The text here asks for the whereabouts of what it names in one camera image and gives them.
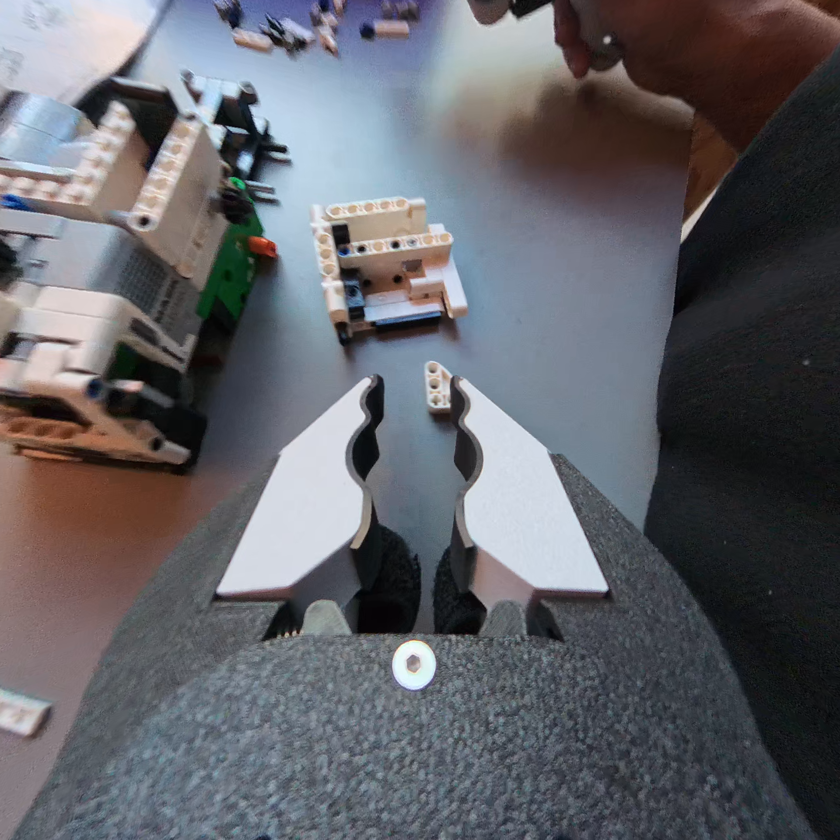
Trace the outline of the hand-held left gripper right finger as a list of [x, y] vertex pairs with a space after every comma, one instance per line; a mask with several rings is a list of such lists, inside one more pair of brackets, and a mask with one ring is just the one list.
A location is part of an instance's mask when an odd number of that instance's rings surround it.
[[609, 586], [549, 450], [466, 378], [450, 383], [455, 503], [450, 568], [479, 601], [605, 597]]

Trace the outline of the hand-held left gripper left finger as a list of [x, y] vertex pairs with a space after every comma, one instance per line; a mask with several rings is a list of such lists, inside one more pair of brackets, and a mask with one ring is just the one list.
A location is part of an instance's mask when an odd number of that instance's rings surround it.
[[279, 454], [216, 596], [350, 601], [382, 568], [367, 478], [380, 457], [384, 382], [365, 376]]

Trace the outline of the white bent lego beam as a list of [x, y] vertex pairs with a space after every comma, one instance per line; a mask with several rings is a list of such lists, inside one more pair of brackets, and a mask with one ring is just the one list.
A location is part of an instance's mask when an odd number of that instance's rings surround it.
[[427, 410], [433, 415], [448, 415], [452, 374], [441, 363], [430, 360], [424, 365], [423, 377]]

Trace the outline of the white lego sub-assembly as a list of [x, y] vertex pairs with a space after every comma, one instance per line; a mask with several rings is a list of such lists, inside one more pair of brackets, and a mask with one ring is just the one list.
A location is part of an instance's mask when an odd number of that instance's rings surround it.
[[315, 204], [310, 230], [322, 298], [341, 346], [365, 331], [410, 329], [468, 314], [454, 237], [427, 221], [423, 198]]

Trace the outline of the person's right forearm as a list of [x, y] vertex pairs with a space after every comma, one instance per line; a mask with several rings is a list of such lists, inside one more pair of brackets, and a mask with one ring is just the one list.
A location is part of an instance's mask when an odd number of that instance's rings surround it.
[[739, 152], [839, 43], [838, 19], [799, 1], [694, 3], [687, 31], [673, 96]]

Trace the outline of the scattered small lego pieces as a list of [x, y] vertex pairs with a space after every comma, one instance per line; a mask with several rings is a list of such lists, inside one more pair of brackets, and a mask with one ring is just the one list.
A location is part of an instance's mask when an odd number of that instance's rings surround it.
[[[213, 6], [221, 21], [232, 32], [237, 47], [269, 54], [282, 49], [290, 55], [309, 49], [314, 44], [338, 57], [337, 38], [340, 20], [345, 14], [346, 2], [321, 1], [311, 4], [310, 26], [297, 23], [290, 17], [277, 17], [265, 13], [257, 29], [243, 26], [245, 13], [239, 1], [215, 1]], [[411, 34], [411, 27], [421, 19], [418, 2], [381, 2], [379, 18], [360, 25], [360, 37], [365, 41], [405, 40]]]

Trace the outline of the white and green lego truck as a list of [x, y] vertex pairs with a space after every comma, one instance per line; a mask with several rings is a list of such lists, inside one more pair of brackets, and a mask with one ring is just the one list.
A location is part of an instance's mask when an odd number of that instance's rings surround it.
[[183, 474], [207, 419], [191, 370], [277, 255], [253, 175], [284, 158], [247, 81], [111, 77], [80, 109], [2, 89], [1, 438], [16, 455]]

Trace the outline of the white lego plate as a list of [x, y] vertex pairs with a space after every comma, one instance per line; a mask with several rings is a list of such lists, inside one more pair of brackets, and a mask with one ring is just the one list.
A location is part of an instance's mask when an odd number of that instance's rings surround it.
[[46, 724], [52, 703], [1, 688], [1, 730], [22, 739], [38, 735]]

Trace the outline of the person's right hand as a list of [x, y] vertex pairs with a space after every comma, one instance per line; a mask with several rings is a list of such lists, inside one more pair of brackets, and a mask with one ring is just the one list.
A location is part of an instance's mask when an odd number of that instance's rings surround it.
[[632, 82], [646, 91], [687, 103], [696, 99], [706, 10], [669, 1], [592, 2], [608, 35], [623, 49]]

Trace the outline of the open instruction booklet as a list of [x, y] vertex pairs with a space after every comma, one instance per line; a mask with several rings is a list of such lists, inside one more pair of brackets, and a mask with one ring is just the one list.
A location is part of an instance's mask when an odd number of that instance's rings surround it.
[[168, 1], [2, 1], [1, 89], [72, 104], [128, 65]]

